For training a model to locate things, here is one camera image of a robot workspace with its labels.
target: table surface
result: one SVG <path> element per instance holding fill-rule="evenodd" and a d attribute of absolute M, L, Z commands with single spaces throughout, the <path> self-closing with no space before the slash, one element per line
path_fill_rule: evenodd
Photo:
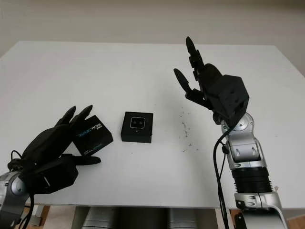
<path fill-rule="evenodd" d="M 284 208 L 304 208 L 305 79 L 274 46 L 197 45 L 205 62 L 241 76 L 250 95 L 270 179 Z M 184 98 L 173 68 L 199 88 L 184 45 L 19 42 L 0 59 L 0 172 L 10 152 L 23 152 L 73 105 L 93 104 L 114 142 L 78 167 L 74 185 L 37 203 L 92 206 L 219 206 L 212 163 L 221 135 L 211 111 Z M 152 143 L 122 142 L 125 111 L 152 112 Z M 79 155 L 71 144 L 67 151 Z M 222 152 L 218 151 L 221 163 Z M 225 163 L 222 185 L 234 208 L 234 180 Z"/>

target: wire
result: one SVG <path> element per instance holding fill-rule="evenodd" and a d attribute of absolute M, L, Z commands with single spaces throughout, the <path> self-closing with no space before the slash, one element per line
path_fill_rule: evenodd
<path fill-rule="evenodd" d="M 13 151 L 11 151 L 11 153 L 10 153 L 10 159 L 11 159 L 11 160 L 13 159 L 13 153 L 18 154 L 18 156 L 21 158 L 21 154 L 20 154 L 17 150 L 13 150 Z"/>
<path fill-rule="evenodd" d="M 218 145 L 220 143 L 222 143 L 221 141 L 231 132 L 231 130 L 233 130 L 233 128 L 228 129 L 226 132 L 223 133 L 223 135 L 221 135 L 221 137 L 215 143 L 214 150 L 213 150 L 213 163 L 214 163 L 214 169 L 215 169 L 216 180 L 217 180 L 217 185 L 218 185 L 219 204 L 220 204 L 220 210 L 221 210 L 221 214 L 222 214 L 222 217 L 223 217 L 225 229 L 229 229 L 229 224 L 228 224 L 227 211 L 226 211 L 226 208 L 225 208 L 223 189 L 221 187 L 220 176 L 219 176 L 219 172 L 218 172 L 218 166 L 217 166 L 217 160 L 216 160 L 216 151 L 217 151 Z"/>
<path fill-rule="evenodd" d="M 219 179 L 221 179 L 221 175 L 222 175 L 222 173 L 223 173 L 223 169 L 224 169 L 224 162 L 225 162 L 225 156 L 226 156 L 226 154 L 224 154 L 224 159 L 223 159 L 223 164 L 221 165 L 221 170 L 220 170 Z"/>
<path fill-rule="evenodd" d="M 31 202 L 30 203 L 30 210 L 29 210 L 28 214 L 21 221 L 18 229 L 26 229 L 29 222 L 30 222 L 30 219 L 31 219 L 31 216 L 32 216 L 32 213 L 33 213 L 33 209 L 34 209 L 34 195 L 33 194 L 30 194 L 30 202 Z"/>

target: small black box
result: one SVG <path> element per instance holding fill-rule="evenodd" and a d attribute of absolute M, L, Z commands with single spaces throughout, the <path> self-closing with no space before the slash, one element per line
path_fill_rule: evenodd
<path fill-rule="evenodd" d="M 113 138 L 110 131 L 95 115 L 74 130 L 73 143 L 83 156 L 90 156 L 111 142 Z"/>
<path fill-rule="evenodd" d="M 122 141 L 151 143 L 152 135 L 153 113 L 125 112 Z"/>

